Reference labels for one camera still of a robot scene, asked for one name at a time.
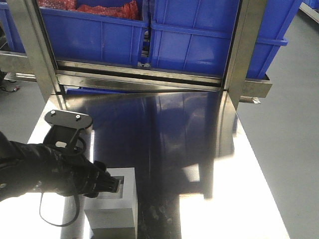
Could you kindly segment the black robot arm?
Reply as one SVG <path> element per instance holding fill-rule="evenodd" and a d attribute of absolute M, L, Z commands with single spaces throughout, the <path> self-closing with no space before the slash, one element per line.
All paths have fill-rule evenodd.
<path fill-rule="evenodd" d="M 19 197 L 38 187 L 70 197 L 95 198 L 100 192 L 116 193 L 120 180 L 103 162 L 90 162 L 84 148 L 68 151 L 49 144 L 24 144 L 0 135 L 0 199 Z"/>

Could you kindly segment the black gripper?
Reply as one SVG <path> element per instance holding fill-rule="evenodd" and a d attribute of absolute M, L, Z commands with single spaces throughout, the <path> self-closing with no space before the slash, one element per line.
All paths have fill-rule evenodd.
<path fill-rule="evenodd" d="M 106 172 L 103 162 L 91 163 L 83 151 L 83 149 L 58 150 L 60 179 L 57 194 L 61 196 L 85 195 L 95 198 L 99 192 L 117 193 L 124 182 L 124 177 L 110 175 L 109 172 Z"/>

